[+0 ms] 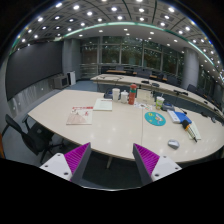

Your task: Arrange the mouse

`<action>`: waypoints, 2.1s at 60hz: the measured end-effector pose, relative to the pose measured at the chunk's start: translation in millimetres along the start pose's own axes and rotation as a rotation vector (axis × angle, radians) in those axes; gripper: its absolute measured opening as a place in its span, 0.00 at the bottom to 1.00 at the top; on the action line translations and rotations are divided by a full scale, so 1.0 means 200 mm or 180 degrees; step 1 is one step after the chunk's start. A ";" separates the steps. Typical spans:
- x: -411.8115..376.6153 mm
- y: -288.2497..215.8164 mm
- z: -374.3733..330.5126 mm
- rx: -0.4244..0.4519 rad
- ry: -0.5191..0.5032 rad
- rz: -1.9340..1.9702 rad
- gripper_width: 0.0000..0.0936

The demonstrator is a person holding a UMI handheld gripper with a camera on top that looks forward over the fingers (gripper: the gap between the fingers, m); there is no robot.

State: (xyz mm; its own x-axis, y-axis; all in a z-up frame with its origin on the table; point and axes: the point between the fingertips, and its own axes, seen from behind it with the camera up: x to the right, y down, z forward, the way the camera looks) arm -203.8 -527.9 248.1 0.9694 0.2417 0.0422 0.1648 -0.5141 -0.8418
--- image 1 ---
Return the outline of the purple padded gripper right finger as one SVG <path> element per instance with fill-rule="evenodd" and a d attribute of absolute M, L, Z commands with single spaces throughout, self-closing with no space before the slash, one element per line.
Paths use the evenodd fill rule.
<path fill-rule="evenodd" d="M 181 167 L 168 156 L 159 156 L 136 143 L 133 144 L 132 153 L 143 185 L 147 185 L 181 170 Z"/>

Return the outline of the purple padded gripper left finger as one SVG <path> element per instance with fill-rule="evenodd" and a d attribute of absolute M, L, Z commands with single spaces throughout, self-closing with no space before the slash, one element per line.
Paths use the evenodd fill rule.
<path fill-rule="evenodd" d="M 56 153 L 41 169 L 78 184 L 91 154 L 91 144 L 81 145 L 66 154 Z"/>

